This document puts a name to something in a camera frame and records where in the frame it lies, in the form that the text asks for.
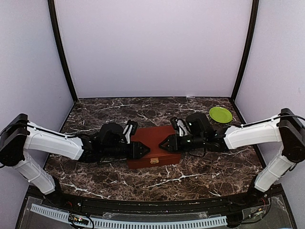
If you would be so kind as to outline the red wooden jewelry box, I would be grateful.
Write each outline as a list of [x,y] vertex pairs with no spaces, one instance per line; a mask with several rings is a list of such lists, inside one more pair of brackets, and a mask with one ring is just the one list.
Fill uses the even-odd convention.
[[132,136],[132,141],[143,143],[150,148],[150,152],[141,159],[128,159],[128,168],[160,167],[180,163],[180,153],[169,153],[159,148],[159,144],[172,134],[175,134],[175,130],[170,125],[137,129],[135,135]]

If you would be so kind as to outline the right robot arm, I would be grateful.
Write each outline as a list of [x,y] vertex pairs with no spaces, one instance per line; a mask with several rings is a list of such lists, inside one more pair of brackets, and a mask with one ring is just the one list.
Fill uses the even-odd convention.
[[253,207],[271,185],[289,169],[305,159],[305,127],[301,117],[284,108],[269,119],[240,126],[214,130],[204,113],[194,113],[185,120],[171,119],[176,134],[169,135],[159,148],[171,153],[203,148],[211,152],[227,152],[243,146],[280,142],[281,148],[268,166],[260,172],[243,197]]

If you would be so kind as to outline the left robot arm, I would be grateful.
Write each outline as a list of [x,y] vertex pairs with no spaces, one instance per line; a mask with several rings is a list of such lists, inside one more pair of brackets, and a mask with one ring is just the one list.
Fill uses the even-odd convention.
[[126,127],[116,123],[103,124],[99,132],[87,135],[65,135],[28,120],[19,114],[0,134],[0,163],[22,174],[57,208],[67,204],[67,197],[60,192],[55,178],[45,172],[30,156],[29,150],[56,154],[82,163],[100,162],[105,157],[141,159],[150,148],[139,141],[132,141],[138,128],[129,120]]

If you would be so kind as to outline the green plate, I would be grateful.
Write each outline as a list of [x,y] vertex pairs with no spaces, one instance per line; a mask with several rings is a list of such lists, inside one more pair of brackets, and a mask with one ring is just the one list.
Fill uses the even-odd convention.
[[222,123],[222,124],[227,124],[232,121],[233,115],[232,113],[227,110],[226,108],[222,107],[212,107],[209,110],[209,116],[216,122]]

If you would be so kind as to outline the black front table rail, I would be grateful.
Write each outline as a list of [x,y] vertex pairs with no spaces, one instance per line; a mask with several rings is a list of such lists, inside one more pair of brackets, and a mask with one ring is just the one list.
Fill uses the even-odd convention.
[[123,201],[81,197],[62,193],[62,209],[74,213],[101,216],[105,213],[137,215],[174,215],[207,212],[208,215],[233,215],[237,221],[242,219],[242,210],[270,203],[268,191],[262,196],[250,196],[247,193],[226,197],[204,198],[183,201]]

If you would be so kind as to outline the right black frame post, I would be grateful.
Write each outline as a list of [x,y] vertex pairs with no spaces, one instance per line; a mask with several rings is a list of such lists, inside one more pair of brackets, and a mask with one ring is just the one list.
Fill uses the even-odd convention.
[[245,44],[244,44],[243,55],[242,55],[242,58],[241,58],[241,62],[240,62],[239,70],[238,70],[237,77],[236,77],[236,80],[235,80],[235,84],[234,84],[234,87],[233,87],[233,91],[232,91],[232,94],[231,94],[231,97],[230,97],[232,103],[235,103],[235,101],[237,99],[239,89],[241,87],[241,83],[242,83],[242,80],[243,80],[243,76],[244,76],[244,72],[245,72],[245,69],[246,69],[248,57],[249,57],[249,54],[250,54],[250,49],[251,49],[251,46],[252,46],[252,40],[253,40],[253,36],[254,36],[254,30],[255,30],[257,14],[258,14],[258,8],[259,8],[259,0],[253,0],[252,1],[249,24],[248,24],[248,29],[247,29],[247,35],[246,35]]

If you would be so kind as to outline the black frame post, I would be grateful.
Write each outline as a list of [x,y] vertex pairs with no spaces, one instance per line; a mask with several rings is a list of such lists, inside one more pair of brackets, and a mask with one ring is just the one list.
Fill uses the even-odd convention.
[[233,91],[232,91],[232,94],[231,94],[231,97],[230,97],[232,103],[235,103],[235,101],[237,99],[239,89],[241,87],[241,83],[242,83],[242,80],[243,80],[243,76],[244,76],[244,72],[245,72],[245,69],[246,69],[248,57],[249,57],[249,54],[250,54],[250,49],[251,49],[251,46],[252,46],[252,40],[253,40],[253,36],[254,36],[254,30],[255,30],[257,14],[258,14],[258,8],[259,8],[259,0],[253,0],[252,1],[249,24],[248,24],[248,29],[247,29],[247,35],[246,35],[245,44],[244,44],[243,55],[242,55],[242,58],[241,58],[241,62],[240,62],[239,70],[238,70],[237,77],[236,77],[236,80],[235,80],[235,84],[234,84],[234,87],[233,87]]
[[76,94],[75,87],[72,82],[72,77],[70,74],[70,70],[68,67],[68,62],[65,56],[65,51],[63,47],[63,43],[61,40],[61,34],[60,34],[60,28],[59,28],[59,23],[58,23],[58,18],[57,18],[57,13],[55,9],[55,1],[54,0],[47,0],[48,2],[48,8],[49,8],[49,15],[50,15],[50,20],[51,20],[51,26],[53,30],[53,36],[55,39],[56,47],[57,47],[57,52],[59,55],[59,59],[61,62],[61,67],[64,73],[65,81],[67,83],[71,98],[74,103],[78,101],[78,96]]

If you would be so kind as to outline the left black frame post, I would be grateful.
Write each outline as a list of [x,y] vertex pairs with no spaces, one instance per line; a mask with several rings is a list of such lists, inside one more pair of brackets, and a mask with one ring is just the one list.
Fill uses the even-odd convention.
[[56,47],[57,47],[57,52],[59,55],[59,59],[61,62],[61,67],[64,73],[65,81],[67,83],[71,98],[74,103],[78,101],[78,96],[76,94],[75,87],[72,82],[72,77],[70,74],[70,70],[68,67],[68,62],[65,56],[65,51],[63,47],[63,43],[61,40],[61,34],[60,34],[60,28],[59,28],[59,23],[58,23],[58,18],[57,18],[57,13],[55,9],[55,1],[54,0],[47,0],[48,2],[48,8],[49,8],[49,15],[50,15],[50,20],[51,20],[51,26],[53,30],[53,36],[55,39]]

